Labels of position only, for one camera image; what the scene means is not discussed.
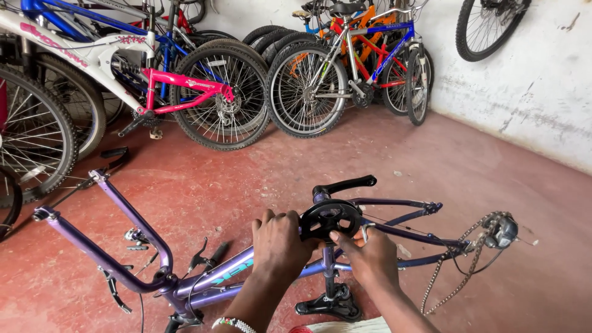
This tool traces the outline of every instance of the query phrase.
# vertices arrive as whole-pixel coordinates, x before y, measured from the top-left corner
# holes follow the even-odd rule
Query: bicycle chain
[[[481,226],[483,224],[483,222],[485,222],[487,219],[495,216],[495,219],[491,222],[491,224],[489,225],[489,228],[487,229],[487,231],[485,231],[485,234],[481,235],[481,237],[477,240],[477,244],[475,246],[475,257],[473,258],[473,262],[471,263],[471,266],[469,267],[469,272],[466,274],[465,278],[461,281],[461,283],[459,284],[459,286],[452,292],[450,293],[446,298],[444,298],[443,300],[441,300],[438,304],[436,304],[433,308],[431,308],[430,310],[428,310],[427,312],[425,312],[426,309],[426,301],[427,301],[427,297],[430,294],[430,291],[432,291],[432,287],[434,286],[434,282],[436,281],[436,277],[438,276],[438,273],[440,273],[440,268],[442,267],[442,263],[444,262],[444,259],[450,254],[452,255],[450,249],[447,249],[446,252],[444,252],[444,254],[442,254],[442,256],[440,257],[440,259],[438,260],[438,264],[436,265],[436,270],[434,271],[434,274],[432,275],[432,279],[430,280],[430,283],[427,285],[427,290],[426,293],[423,295],[423,300],[422,300],[422,314],[424,316],[434,312],[434,310],[436,310],[437,308],[439,308],[440,306],[442,306],[444,303],[448,302],[451,298],[454,297],[454,295],[456,295],[458,292],[461,291],[461,289],[466,285],[466,283],[469,281],[469,279],[471,278],[471,276],[473,275],[473,272],[475,271],[475,268],[477,267],[477,261],[479,261],[479,256],[481,255],[481,250],[483,249],[483,245],[485,242],[485,238],[487,236],[490,236],[493,232],[493,229],[495,229],[495,227],[497,226],[497,224],[499,223],[500,219],[502,217],[512,217],[512,215],[509,212],[492,212],[489,215],[484,216],[481,220],[479,220],[479,222],[475,223],[472,227],[470,227],[459,239],[459,242],[462,242],[465,240],[465,238],[471,234],[471,232],[473,232],[473,230],[475,230],[477,227]]]

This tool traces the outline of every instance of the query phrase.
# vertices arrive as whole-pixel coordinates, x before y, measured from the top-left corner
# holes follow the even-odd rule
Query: hand
[[[301,241],[298,235],[298,213],[275,215],[271,209],[262,220],[253,221],[253,272],[262,270],[292,283],[310,260],[313,250],[324,248],[320,239]]]
[[[377,286],[392,286],[393,291],[399,292],[396,244],[375,228],[370,227],[366,232],[366,244],[361,230],[353,239],[337,231],[331,231],[329,237],[348,255],[353,276],[368,293]]]

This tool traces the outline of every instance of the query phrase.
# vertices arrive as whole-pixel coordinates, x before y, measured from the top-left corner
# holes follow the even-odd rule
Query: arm
[[[355,240],[335,231],[330,237],[347,253],[353,276],[368,292],[391,332],[439,332],[401,290],[397,246],[386,234],[368,228],[366,244],[360,232]]]
[[[319,239],[300,241],[298,213],[291,210],[277,216],[267,210],[253,221],[253,273],[247,278],[224,317],[236,318],[265,333],[275,308],[290,284],[298,278],[313,250],[324,247]],[[240,333],[231,325],[217,325],[214,333]]]

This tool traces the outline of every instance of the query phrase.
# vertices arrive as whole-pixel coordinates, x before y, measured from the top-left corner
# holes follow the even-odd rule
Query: purple bicycle frame
[[[90,171],[89,175],[105,191],[105,193],[115,202],[115,204],[126,214],[138,230],[141,230],[146,239],[158,250],[160,256],[160,269],[155,273],[153,280],[149,283],[140,281],[117,260],[113,259],[103,249],[101,249],[92,240],[86,237],[82,232],[71,225],[66,219],[60,216],[60,212],[53,210],[49,206],[41,206],[35,209],[37,216],[46,219],[51,227],[56,229],[64,237],[68,238],[74,245],[81,249],[86,255],[91,257],[100,267],[108,272],[120,283],[123,283],[128,289],[137,293],[151,293],[159,291],[164,298],[168,300],[177,314],[184,319],[194,319],[195,314],[191,309],[198,309],[222,300],[235,297],[240,291],[243,282],[219,286],[219,284],[228,280],[247,267],[253,264],[253,246],[248,247],[241,253],[230,258],[226,262],[214,267],[212,270],[199,274],[197,276],[179,279],[173,273],[173,255],[170,248],[163,241],[158,233],[144,220],[144,218],[132,207],[132,205],[117,191],[117,189],[107,180],[108,175],[100,170]],[[329,195],[316,196],[314,203],[321,202]],[[347,200],[354,205],[374,204],[374,205],[403,205],[423,208],[414,213],[406,214],[396,219],[390,220],[385,224],[376,224],[375,228],[389,233],[391,235],[411,239],[432,245],[446,246],[450,253],[446,259],[461,255],[468,245],[468,241],[459,242],[453,239],[439,239],[432,234],[427,236],[406,230],[396,229],[393,226],[399,223],[414,219],[420,216],[436,213],[442,204],[426,203],[413,200],[394,200],[381,198],[356,198]],[[374,223],[368,219],[362,218],[361,224]],[[349,264],[336,262],[336,259],[343,253],[341,249],[333,250],[332,247],[323,249],[323,257],[320,260],[312,262],[304,267],[299,278],[311,276],[325,271],[333,270],[350,271]],[[414,267],[438,262],[442,254],[413,260],[399,260],[398,266]],[[191,304],[189,304],[189,294],[191,294]]]

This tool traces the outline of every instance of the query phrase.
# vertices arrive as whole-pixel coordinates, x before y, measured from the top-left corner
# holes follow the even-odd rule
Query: red floor
[[[124,140],[107,135],[104,148],[129,145],[134,159],[112,183],[168,242],[175,271],[182,274],[204,236],[211,255],[232,241],[230,255],[251,243],[250,221],[270,207],[299,212],[311,205],[311,189],[374,174],[378,184],[343,192],[339,197],[392,197],[441,201],[436,215],[415,220],[416,229],[457,238],[493,210],[508,210],[522,225],[516,242],[441,310],[429,318],[443,332],[589,332],[592,296],[589,277],[592,226],[587,208],[592,178],[470,127],[430,114],[422,127],[378,107],[350,109],[339,125],[317,139],[295,139],[273,125],[255,145],[237,152],[214,152],[189,140],[167,123],[163,140],[149,140],[141,129]],[[80,164],[78,175],[102,165]],[[401,172],[400,177],[394,171]],[[134,309],[116,307],[96,265],[44,222],[31,222],[23,210],[21,227],[0,244],[0,331],[139,332],[138,296],[120,287]],[[136,267],[152,254],[126,250],[122,235],[131,223],[98,187],[80,191],[59,206],[62,216],[118,258]],[[407,209],[367,207],[389,218]],[[433,246],[402,240],[413,258],[434,254]],[[481,264],[494,252],[485,251]],[[469,258],[461,265],[469,266]],[[151,279],[156,267],[141,274]],[[416,304],[433,266],[401,272],[401,285]],[[248,273],[235,277],[242,280]],[[428,305],[462,280],[451,262],[440,273]],[[378,316],[350,274],[343,274],[360,301],[364,318]],[[332,320],[298,316],[294,304],[318,296],[321,276],[298,280],[276,311],[269,332]],[[163,299],[144,298],[145,332],[163,332],[171,314]],[[203,308],[205,320],[218,318],[228,303]],[[209,325],[187,329],[207,332]]]

